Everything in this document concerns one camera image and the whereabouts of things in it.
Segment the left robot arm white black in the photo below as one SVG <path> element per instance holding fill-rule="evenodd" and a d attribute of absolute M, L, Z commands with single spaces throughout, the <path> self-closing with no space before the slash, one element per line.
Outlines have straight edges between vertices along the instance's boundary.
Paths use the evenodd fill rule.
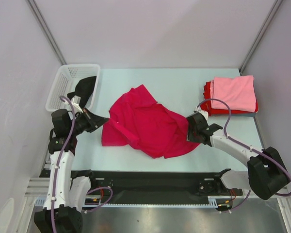
<path fill-rule="evenodd" d="M 92 133 L 108 122 L 84 108 L 74 113 L 59 109 L 51 114 L 50 177 L 43 209 L 34 214 L 34 223 L 42 233 L 82 232 L 82 206 L 86 194 L 97 190 L 97 181 L 90 170 L 71 175 L 77 136 Z"/>

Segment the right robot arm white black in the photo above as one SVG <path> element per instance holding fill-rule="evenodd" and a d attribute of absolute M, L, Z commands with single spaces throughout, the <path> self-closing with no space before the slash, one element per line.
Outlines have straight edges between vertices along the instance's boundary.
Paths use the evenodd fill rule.
<path fill-rule="evenodd" d="M 187 139 L 191 142 L 214 147 L 229 154 L 247 171 L 226 169 L 214 182 L 214 190 L 225 195 L 233 188 L 253 191 L 259 198 L 268 200 L 274 195 L 285 196 L 280 190 L 291 183 L 280 154 L 275 148 L 256 149 L 232 138 L 226 127 L 209 125 L 201 112 L 189 115 Z"/>

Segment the magenta t shirt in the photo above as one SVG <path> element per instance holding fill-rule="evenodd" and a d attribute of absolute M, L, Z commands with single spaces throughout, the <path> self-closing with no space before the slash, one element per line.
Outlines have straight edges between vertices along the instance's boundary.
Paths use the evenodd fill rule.
<path fill-rule="evenodd" d="M 144 85 L 123 94 L 110 108 L 102 145 L 129 145 L 153 159 L 183 156 L 199 143 L 187 140 L 186 117 L 158 103 Z"/>

